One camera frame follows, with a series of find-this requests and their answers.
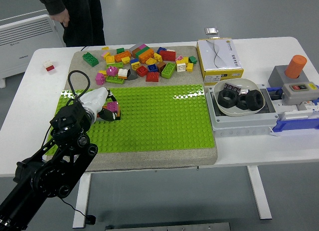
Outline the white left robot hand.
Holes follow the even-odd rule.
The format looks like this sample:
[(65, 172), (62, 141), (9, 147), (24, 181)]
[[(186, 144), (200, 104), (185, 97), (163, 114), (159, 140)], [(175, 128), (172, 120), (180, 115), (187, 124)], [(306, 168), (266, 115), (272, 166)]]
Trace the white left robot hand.
[(112, 92), (101, 87), (85, 93), (80, 102), (91, 119), (91, 124), (98, 121), (115, 121), (121, 119), (118, 102)]

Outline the person's right hand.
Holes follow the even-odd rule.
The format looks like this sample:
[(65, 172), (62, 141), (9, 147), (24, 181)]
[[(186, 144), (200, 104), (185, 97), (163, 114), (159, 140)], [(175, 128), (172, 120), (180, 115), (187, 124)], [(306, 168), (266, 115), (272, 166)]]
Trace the person's right hand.
[(67, 27), (70, 21), (69, 12), (67, 9), (58, 14), (51, 15), (50, 18), (60, 22), (64, 27)]

